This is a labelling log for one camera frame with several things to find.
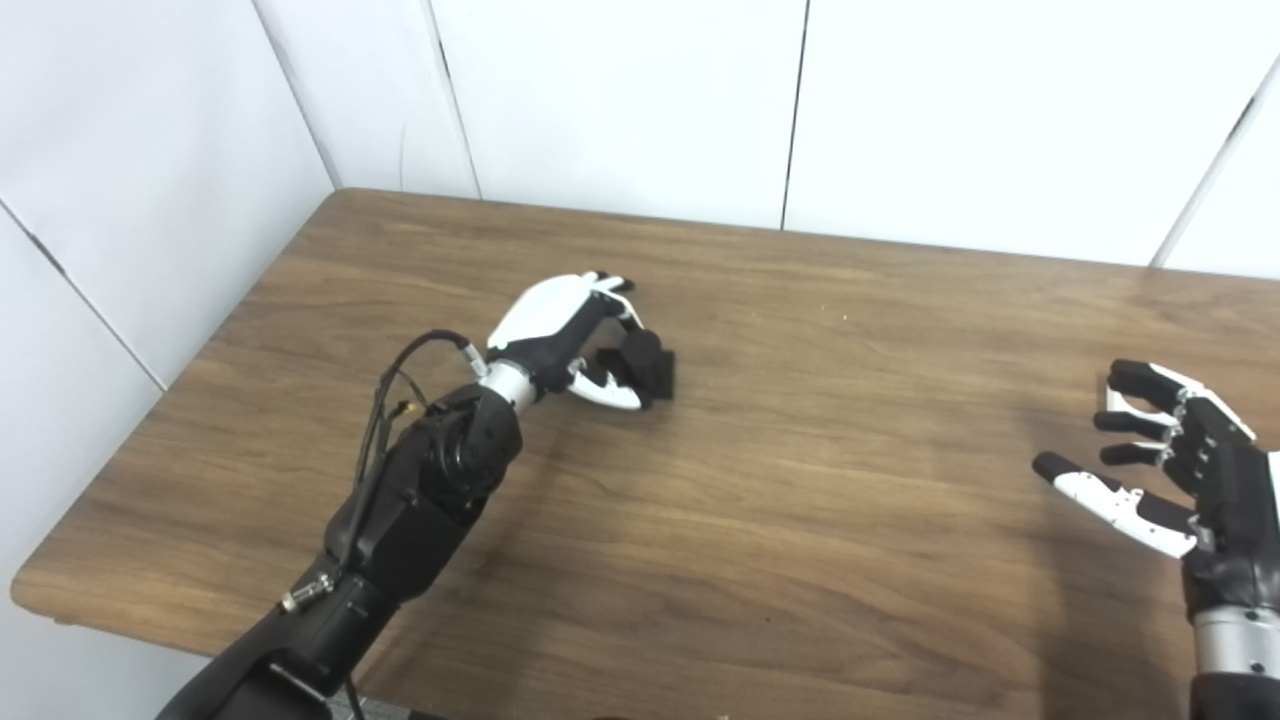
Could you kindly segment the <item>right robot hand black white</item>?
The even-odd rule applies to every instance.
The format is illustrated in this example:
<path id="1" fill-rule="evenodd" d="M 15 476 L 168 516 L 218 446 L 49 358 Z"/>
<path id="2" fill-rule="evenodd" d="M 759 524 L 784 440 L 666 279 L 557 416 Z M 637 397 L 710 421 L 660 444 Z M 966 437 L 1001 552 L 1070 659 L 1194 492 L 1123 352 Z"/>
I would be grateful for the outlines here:
<path id="1" fill-rule="evenodd" d="M 1213 609 L 1277 611 L 1275 454 L 1208 386 L 1155 363 L 1115 360 L 1097 430 L 1134 441 L 1100 451 L 1110 468 L 1160 470 L 1190 498 L 1174 502 L 1055 452 L 1033 471 L 1120 534 L 1181 565 L 1187 616 Z"/>

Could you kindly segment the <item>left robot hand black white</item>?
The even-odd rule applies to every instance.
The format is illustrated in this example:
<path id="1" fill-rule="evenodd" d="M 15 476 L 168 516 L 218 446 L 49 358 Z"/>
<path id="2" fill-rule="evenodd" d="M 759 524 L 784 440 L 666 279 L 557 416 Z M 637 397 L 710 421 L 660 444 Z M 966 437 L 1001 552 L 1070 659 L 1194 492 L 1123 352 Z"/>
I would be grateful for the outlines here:
<path id="1" fill-rule="evenodd" d="M 556 275 L 530 286 L 489 336 L 480 386 L 517 414 L 563 392 L 627 411 L 673 398 L 675 355 L 662 348 L 626 299 L 632 288 L 630 279 L 603 272 Z M 584 347 L 607 320 L 623 329 L 623 343 L 586 357 Z"/>

